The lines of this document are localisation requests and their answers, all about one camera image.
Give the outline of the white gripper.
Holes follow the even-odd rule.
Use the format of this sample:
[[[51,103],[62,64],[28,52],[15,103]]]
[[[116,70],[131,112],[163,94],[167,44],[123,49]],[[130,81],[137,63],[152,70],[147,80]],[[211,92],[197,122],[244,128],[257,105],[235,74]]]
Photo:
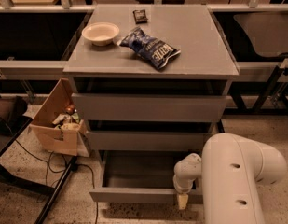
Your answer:
[[[193,187],[193,182],[201,177],[201,156],[191,153],[174,165],[173,185],[177,195],[178,208],[185,210],[188,204],[187,193]]]

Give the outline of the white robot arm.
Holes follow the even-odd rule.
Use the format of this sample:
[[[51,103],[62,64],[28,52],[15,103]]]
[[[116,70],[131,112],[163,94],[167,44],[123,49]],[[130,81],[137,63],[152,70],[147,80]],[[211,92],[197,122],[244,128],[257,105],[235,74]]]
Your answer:
[[[256,186],[284,179],[287,164],[275,148],[231,133],[208,139],[200,155],[174,166],[173,185],[181,209],[193,182],[202,180],[205,224],[265,224]]]

